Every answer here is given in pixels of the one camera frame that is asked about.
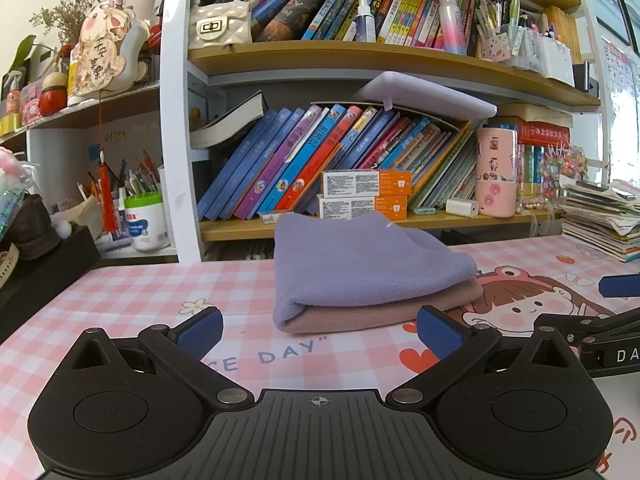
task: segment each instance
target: folded towel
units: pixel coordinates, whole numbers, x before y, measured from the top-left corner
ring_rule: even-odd
[[[468,254],[378,212],[349,221],[286,214],[276,224],[274,259],[273,321],[280,330],[307,305],[408,300],[471,280],[477,272]]]
[[[289,334],[348,332],[377,326],[395,325],[415,319],[418,309],[433,305],[446,312],[466,305],[482,296],[482,287],[476,280],[451,285],[428,296],[368,306],[316,306],[306,307],[301,314],[287,321],[282,328]]]

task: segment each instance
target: pink checkered tablecloth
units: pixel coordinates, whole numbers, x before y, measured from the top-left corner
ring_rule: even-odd
[[[640,264],[617,263],[571,238],[454,250],[471,254],[483,274],[503,274],[516,284],[540,276],[554,280],[553,292],[539,290],[524,299],[508,286],[486,288],[492,308],[474,304],[453,314],[467,322],[485,320],[505,334],[528,335],[542,312],[593,315],[640,305],[635,298],[605,300],[597,287],[602,276],[639,272]],[[278,332],[271,322],[273,269],[273,261],[109,267],[92,270],[70,286],[0,346],[0,478],[33,480],[42,472],[27,435],[27,417],[60,359],[90,326],[101,326],[112,337],[130,337],[153,323],[175,326],[215,304],[225,331],[203,361],[256,396],[262,388],[378,388],[384,396],[435,361],[412,323],[304,337]],[[640,374],[596,382],[615,421],[598,470],[607,480],[636,478]]]

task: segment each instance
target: toothpaste box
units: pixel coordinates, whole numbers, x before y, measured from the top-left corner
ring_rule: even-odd
[[[351,220],[371,211],[379,211],[390,220],[406,219],[405,196],[364,196],[325,198],[318,195],[320,218]]]
[[[411,196],[411,173],[393,170],[331,170],[322,172],[322,196]]]

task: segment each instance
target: purple towel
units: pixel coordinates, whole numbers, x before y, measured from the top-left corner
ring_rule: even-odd
[[[408,300],[471,280],[478,270],[468,254],[377,212],[349,221],[286,214],[276,224],[275,243],[278,328],[307,305]]]

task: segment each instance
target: stack of papers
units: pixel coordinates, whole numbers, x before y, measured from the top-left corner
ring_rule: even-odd
[[[640,258],[640,194],[561,178],[562,232],[620,262]]]

